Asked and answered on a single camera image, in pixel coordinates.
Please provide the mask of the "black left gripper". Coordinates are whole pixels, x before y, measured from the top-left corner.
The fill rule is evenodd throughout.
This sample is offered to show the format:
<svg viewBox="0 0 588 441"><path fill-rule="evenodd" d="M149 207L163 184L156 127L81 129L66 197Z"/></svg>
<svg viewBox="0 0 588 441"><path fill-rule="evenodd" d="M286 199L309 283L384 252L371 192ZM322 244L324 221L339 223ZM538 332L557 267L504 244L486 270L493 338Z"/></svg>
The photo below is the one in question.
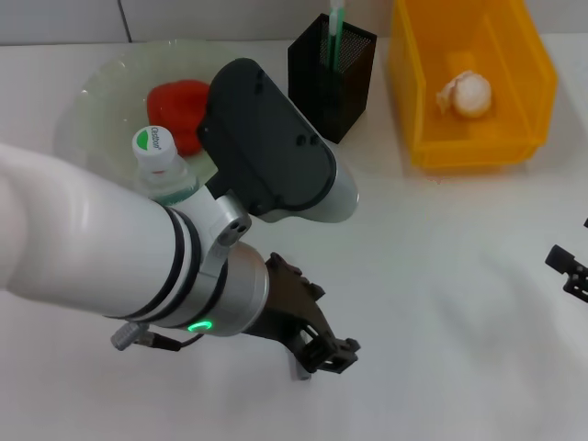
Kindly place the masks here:
<svg viewBox="0 0 588 441"><path fill-rule="evenodd" d="M266 270L266 303L244 332L282 344L297 354L300 364L310 373L321 366L322 371L341 374L352 366L358 360L359 342L335 339L317 304L324 290L280 254L270 255Z"/></svg>

